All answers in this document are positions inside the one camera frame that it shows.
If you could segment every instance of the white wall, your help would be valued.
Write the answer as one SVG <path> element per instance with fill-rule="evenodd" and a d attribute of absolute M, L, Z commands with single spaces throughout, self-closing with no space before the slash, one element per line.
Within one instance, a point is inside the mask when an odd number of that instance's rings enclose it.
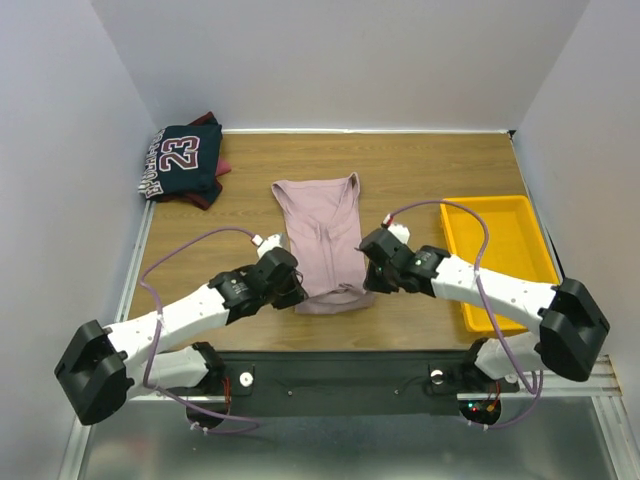
<path fill-rule="evenodd" d="M 93 0 L 159 125 L 516 128 L 587 0 Z"/>
<path fill-rule="evenodd" d="M 611 323 L 606 351 L 640 439 L 640 3 L 592 0 L 515 135 L 568 276 Z"/>
<path fill-rule="evenodd" d="M 0 46 L 0 477 L 54 479 L 73 413 L 53 368 L 113 319 L 155 127 L 89 2 L 3 2 Z"/>

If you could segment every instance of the wooden tabletop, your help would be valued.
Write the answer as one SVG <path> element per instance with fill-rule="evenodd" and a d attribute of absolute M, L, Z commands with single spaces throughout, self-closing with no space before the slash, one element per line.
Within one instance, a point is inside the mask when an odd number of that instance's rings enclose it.
<path fill-rule="evenodd" d="M 219 226 L 242 226 L 263 237 L 284 232 L 282 212 L 271 194 L 276 180 L 331 179 L 358 172 L 364 235 L 389 211 L 418 200 L 525 193 L 503 134 L 227 134 L 222 155 L 233 171 L 221 177 L 224 191 L 208 211 L 180 202 L 156 206 L 141 271 Z M 409 226 L 411 247 L 446 247 L 437 207 L 415 208 L 397 221 Z M 149 281 L 168 304 L 218 272 L 256 259 L 255 249 L 241 234 L 225 232 L 171 258 Z M 149 293 L 137 287 L 129 317 L 153 308 Z M 264 307 L 254 317 L 194 340 L 221 350 L 386 350 L 466 348 L 475 338 L 465 330 L 460 304 L 397 293 L 379 294 L 372 308 L 330 316 Z"/>

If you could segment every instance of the robotic arm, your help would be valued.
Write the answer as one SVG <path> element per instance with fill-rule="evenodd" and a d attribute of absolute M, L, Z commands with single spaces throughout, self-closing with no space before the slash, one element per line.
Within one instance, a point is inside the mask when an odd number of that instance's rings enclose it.
<path fill-rule="evenodd" d="M 157 352 L 182 344 L 198 333 L 255 315 L 264 305 L 283 309 L 306 299 L 296 276 L 297 260 L 274 235 L 258 248 L 260 259 L 222 272 L 190 295 L 164 308 Z M 55 375 L 84 425 L 112 415 L 127 400 L 149 392 L 144 370 L 153 348 L 156 312 L 101 327 L 93 320 L 73 336 Z M 217 355 L 207 343 L 197 343 L 155 358 L 149 376 L 164 388 L 197 387 L 214 375 Z"/>
<path fill-rule="evenodd" d="M 403 289 L 483 306 L 473 265 L 436 247 L 414 252 L 408 240 L 409 230 L 399 224 L 383 226 L 363 239 L 359 249 L 370 260 L 366 289 L 381 293 Z M 495 313 L 529 330 L 506 339 L 524 370 L 548 368 L 578 382 L 589 378 L 609 323 L 582 283 L 527 282 L 486 269 L 480 269 L 480 275 Z M 473 365 L 491 379 L 513 373 L 512 362 L 496 339 L 476 341 L 469 354 Z"/>

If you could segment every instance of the yellow plastic container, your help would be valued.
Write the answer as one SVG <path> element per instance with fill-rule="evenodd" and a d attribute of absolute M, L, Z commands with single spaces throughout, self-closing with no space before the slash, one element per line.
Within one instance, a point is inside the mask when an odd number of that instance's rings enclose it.
<path fill-rule="evenodd" d="M 558 283 L 529 199 L 522 195 L 447 198 L 477 212 L 489 226 L 489 246 L 481 266 L 533 282 Z M 440 205 L 442 225 L 451 253 L 473 263 L 482 244 L 482 227 L 468 213 L 450 205 Z M 487 312 L 462 304 L 467 330 L 493 331 Z M 503 330 L 525 330 L 514 321 L 496 316 Z"/>

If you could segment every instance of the pink shirt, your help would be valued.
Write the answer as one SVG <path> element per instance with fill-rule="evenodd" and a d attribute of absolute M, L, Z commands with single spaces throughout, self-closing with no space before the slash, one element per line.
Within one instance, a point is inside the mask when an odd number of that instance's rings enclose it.
<path fill-rule="evenodd" d="M 291 182 L 271 186 L 282 207 L 291 243 L 309 299 L 296 313 L 330 314 L 369 307 L 373 293 L 362 287 L 364 255 L 356 250 L 362 240 L 357 173 L 336 180 Z"/>

